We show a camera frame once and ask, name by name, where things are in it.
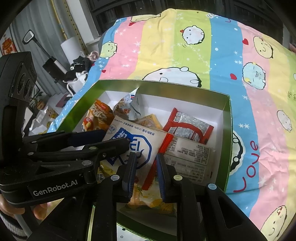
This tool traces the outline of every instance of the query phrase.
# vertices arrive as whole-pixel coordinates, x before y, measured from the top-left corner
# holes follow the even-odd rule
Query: cardboard box
[[[207,143],[211,148],[210,159],[213,161],[211,182],[225,191],[232,155],[232,116],[228,95],[202,88],[154,81],[100,80],[76,103],[58,131],[81,131],[84,116],[95,99],[113,108],[121,98],[137,87],[139,87],[137,94],[140,94],[138,97],[141,98],[143,117],[155,114],[164,126],[175,107],[178,111],[214,126]],[[157,241],[176,239],[174,237],[176,218],[164,218],[164,215],[155,217],[154,214],[146,213],[143,219],[140,212],[132,214],[118,212],[117,221],[149,239]]]

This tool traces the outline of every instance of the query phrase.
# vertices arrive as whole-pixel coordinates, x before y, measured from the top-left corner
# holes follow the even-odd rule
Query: colorful blanket
[[[276,240],[296,211],[296,56],[237,21],[196,10],[122,18],[100,59],[49,131],[101,79],[144,79],[230,95],[233,156],[227,194]]]

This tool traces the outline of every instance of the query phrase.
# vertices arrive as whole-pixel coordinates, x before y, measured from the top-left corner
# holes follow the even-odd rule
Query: blue stripe
[[[259,163],[253,165],[256,169],[254,177],[250,178],[246,170],[256,160],[251,153],[259,154],[259,150],[254,151],[250,146],[251,141],[258,144],[258,136],[250,100],[243,98],[247,96],[247,92],[242,81],[243,58],[240,57],[243,50],[242,32],[236,21],[231,20],[229,23],[227,18],[214,17],[210,19],[210,23],[212,29],[210,89],[230,96],[233,130],[241,137],[245,146],[242,166],[229,176],[226,193],[249,216],[259,195]],[[237,80],[232,80],[231,74],[233,77],[236,76]],[[253,174],[253,168],[250,168],[249,175]],[[243,177],[247,183],[246,189],[234,193],[234,190],[244,187]]]
[[[121,18],[117,20],[115,24],[110,29],[107,30],[103,39],[103,44],[108,41],[111,41],[111,42],[114,41],[115,30],[118,29],[120,24],[124,21],[126,21],[126,18]],[[71,98],[67,102],[61,114],[51,123],[47,132],[55,132],[58,129],[58,127],[60,126],[64,118],[68,115],[68,113],[74,107],[75,101],[79,100],[91,88],[91,86],[99,80],[102,70],[105,68],[107,63],[108,63],[108,60],[105,58],[100,58],[95,62],[95,65],[92,66],[92,68],[89,71],[88,78],[84,86],[80,89],[79,92],[77,92],[73,96],[73,98]]]

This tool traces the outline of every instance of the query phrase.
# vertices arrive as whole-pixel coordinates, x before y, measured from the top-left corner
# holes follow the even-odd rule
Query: dark cabinet
[[[87,0],[99,34],[118,18],[158,14],[168,8],[195,9],[237,20],[280,43],[283,24],[263,0]]]

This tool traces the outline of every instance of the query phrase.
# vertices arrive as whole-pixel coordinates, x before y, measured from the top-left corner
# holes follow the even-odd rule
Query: curtain
[[[67,15],[63,1],[54,0],[55,8],[58,13],[61,25],[68,38],[75,36],[72,23]],[[43,69],[42,65],[48,57],[36,45],[34,41],[24,45],[22,38],[31,29],[35,37],[43,48],[55,57],[67,70],[70,64],[61,48],[61,43],[65,41],[50,0],[33,0],[11,24],[11,29],[15,36],[15,41],[20,51],[30,51],[32,53],[34,66],[37,72],[37,82],[41,88],[49,95],[65,93],[60,84],[55,83],[54,79]]]

